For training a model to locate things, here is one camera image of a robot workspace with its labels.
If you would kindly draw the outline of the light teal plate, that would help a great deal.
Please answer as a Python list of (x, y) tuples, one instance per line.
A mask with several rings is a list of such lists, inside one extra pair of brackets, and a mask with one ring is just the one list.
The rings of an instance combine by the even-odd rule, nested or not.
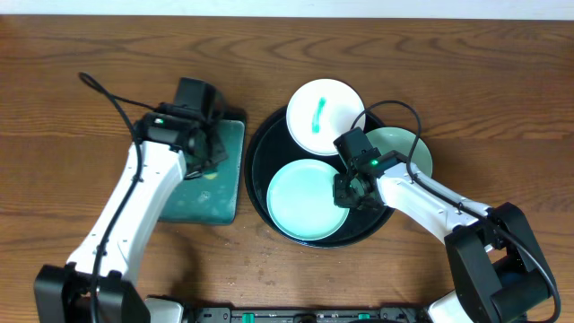
[(333, 186), (338, 171), (326, 162), (303, 159), (281, 167), (266, 193), (266, 206), (275, 226), (303, 241), (333, 235), (350, 210), (335, 205)]

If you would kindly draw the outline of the pale green plate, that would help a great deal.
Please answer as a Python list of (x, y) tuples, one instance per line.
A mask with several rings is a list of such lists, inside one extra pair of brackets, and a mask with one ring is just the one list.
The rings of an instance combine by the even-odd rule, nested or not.
[[(399, 127), (380, 127), (366, 134), (373, 147), (384, 155), (397, 151), (405, 156), (411, 150), (415, 134)], [(423, 140), (419, 140), (413, 152), (413, 163), (428, 177), (432, 176), (433, 160), (431, 152)]]

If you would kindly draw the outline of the white plate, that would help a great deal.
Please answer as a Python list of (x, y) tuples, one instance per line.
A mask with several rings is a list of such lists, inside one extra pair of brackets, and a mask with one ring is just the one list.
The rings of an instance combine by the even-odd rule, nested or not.
[(317, 79), (291, 96), (286, 123), (300, 148), (319, 156), (333, 156), (337, 154), (335, 139), (352, 128), (365, 127), (365, 116), (354, 122), (364, 110), (361, 97), (351, 86), (334, 79)]

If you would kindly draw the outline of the green yellow sponge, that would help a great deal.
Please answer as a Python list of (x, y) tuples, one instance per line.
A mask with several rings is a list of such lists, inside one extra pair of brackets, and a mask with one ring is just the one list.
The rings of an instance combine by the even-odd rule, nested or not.
[(216, 179), (217, 176), (218, 176), (218, 172), (216, 170), (210, 170), (210, 171), (205, 172), (202, 175), (202, 178), (208, 179), (208, 180), (213, 180), (213, 179)]

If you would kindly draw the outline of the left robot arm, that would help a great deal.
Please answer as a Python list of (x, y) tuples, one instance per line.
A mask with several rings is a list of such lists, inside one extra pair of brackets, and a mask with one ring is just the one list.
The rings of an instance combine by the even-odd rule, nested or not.
[(245, 124), (149, 113), (100, 218), (65, 266), (34, 282), (42, 322), (191, 322), (193, 311), (135, 289), (158, 221), (229, 225), (236, 215)]

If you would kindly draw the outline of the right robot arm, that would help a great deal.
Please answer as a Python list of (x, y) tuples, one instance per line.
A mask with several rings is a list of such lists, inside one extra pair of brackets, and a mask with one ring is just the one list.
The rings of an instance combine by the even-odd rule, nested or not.
[(517, 322), (561, 297), (525, 214), (469, 200), (444, 187), (398, 152), (342, 149), (346, 172), (335, 176), (335, 204), (388, 206), (415, 220), (446, 249), (454, 289), (426, 310), (431, 322)]

